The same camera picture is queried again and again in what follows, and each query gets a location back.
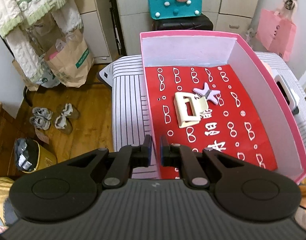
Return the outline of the cream hair claw clip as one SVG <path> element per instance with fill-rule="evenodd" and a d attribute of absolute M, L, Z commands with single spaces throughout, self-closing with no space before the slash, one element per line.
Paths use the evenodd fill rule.
<path fill-rule="evenodd" d="M 203 114 L 209 109 L 204 96 L 193 93 L 176 92 L 174 106 L 179 128 L 187 128 L 200 123 Z"/>

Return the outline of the pink star hair clip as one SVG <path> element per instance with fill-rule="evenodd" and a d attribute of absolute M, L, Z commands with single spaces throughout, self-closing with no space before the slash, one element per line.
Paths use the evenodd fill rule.
<path fill-rule="evenodd" d="M 204 83 L 203 89 L 194 88 L 193 92 L 199 94 L 201 97 L 205 97 L 207 101 L 211 101 L 215 105 L 219 104 L 216 96 L 220 95 L 221 92 L 219 90 L 210 89 L 207 82 Z"/>

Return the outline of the pink cardboard storage box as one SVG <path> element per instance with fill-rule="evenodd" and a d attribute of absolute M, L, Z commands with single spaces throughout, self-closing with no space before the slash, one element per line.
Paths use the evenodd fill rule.
<path fill-rule="evenodd" d="M 156 158 L 161 138 L 206 147 L 299 183 L 306 150 L 288 103 L 240 35 L 170 30 L 140 34 Z"/>

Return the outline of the white device with black screen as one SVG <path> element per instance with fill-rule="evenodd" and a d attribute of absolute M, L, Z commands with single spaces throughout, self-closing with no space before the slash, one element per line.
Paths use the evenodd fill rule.
<path fill-rule="evenodd" d="M 299 114 L 299 108 L 297 106 L 296 98 L 294 97 L 292 89 L 289 87 L 285 78 L 280 74 L 276 74 L 274 77 L 274 81 L 278 85 L 278 88 L 280 89 L 285 101 L 287 102 L 290 110 L 292 111 L 292 114 Z"/>

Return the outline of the pink round compact case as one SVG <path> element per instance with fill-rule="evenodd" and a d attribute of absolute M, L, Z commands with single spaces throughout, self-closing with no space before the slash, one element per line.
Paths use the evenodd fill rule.
<path fill-rule="evenodd" d="M 262 64 L 266 68 L 266 70 L 269 72 L 269 74 L 272 75 L 273 73 L 272 73 L 271 67 L 265 62 L 262 62 Z"/>

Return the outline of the red patterned bag in box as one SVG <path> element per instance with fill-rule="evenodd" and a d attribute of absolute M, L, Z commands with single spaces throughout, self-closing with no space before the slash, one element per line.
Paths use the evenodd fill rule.
<path fill-rule="evenodd" d="M 217 67 L 157 66 L 145 68 L 156 157 L 161 159 L 161 136 L 201 152 L 210 147 L 253 165 L 273 171 L 277 161 L 262 121 L 230 65 Z M 207 101 L 199 124 L 179 128 L 174 98 L 176 92 L 219 90 L 218 105 Z"/>

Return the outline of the yellow waste bin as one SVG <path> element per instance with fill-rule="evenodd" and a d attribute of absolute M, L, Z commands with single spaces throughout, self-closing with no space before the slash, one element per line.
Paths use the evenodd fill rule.
<path fill-rule="evenodd" d="M 33 173 L 57 164 L 57 157 L 30 138 L 19 138 L 14 142 L 14 162 L 24 173 Z"/>

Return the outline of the brown paper bag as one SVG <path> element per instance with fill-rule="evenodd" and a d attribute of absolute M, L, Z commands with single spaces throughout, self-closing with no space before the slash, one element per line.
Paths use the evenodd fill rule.
<path fill-rule="evenodd" d="M 79 30 L 58 39 L 45 54 L 44 60 L 57 79 L 67 87 L 86 83 L 94 57 Z"/>

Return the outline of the black suitcase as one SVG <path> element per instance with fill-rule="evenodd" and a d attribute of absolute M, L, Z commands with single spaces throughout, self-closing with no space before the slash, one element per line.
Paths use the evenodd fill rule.
<path fill-rule="evenodd" d="M 179 17 L 168 18 L 162 20 L 153 20 L 152 31 L 163 30 L 213 30 L 213 23 L 211 20 L 201 14 L 194 17 Z"/>

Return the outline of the black clothes rack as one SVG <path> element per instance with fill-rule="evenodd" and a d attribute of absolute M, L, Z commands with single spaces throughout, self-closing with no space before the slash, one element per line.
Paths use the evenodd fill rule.
<path fill-rule="evenodd" d="M 118 54 L 120 56 L 126 56 L 126 47 L 125 47 L 125 41 L 122 33 L 122 27 L 120 22 L 120 15 L 118 12 L 118 3 L 117 0 L 109 0 L 110 1 L 110 15 L 111 20 L 113 24 L 113 31 L 114 31 L 114 37 L 115 37 L 115 43 L 118 50 Z"/>

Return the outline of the pink paper shopping bag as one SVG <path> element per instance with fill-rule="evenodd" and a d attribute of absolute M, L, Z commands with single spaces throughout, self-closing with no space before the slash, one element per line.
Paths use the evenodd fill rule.
<path fill-rule="evenodd" d="M 281 16 L 278 11 L 261 10 L 256 39 L 269 52 L 289 61 L 296 35 L 292 16 Z"/>

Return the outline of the beige wardrobe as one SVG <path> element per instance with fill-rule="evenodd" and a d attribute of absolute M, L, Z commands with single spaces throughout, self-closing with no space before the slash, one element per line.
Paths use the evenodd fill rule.
<path fill-rule="evenodd" d="M 258 0 L 75 0 L 96 63 L 140 52 L 142 32 L 211 29 L 242 34 Z"/>

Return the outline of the cream knitted panda cardigan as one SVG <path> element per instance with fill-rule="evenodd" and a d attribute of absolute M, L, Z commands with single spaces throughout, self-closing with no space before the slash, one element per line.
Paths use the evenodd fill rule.
<path fill-rule="evenodd" d="M 42 78 L 50 69 L 36 53 L 26 30 L 46 15 L 54 18 L 64 34 L 83 27 L 74 0 L 0 0 L 0 36 L 8 43 L 25 76 L 37 84 L 43 83 Z"/>

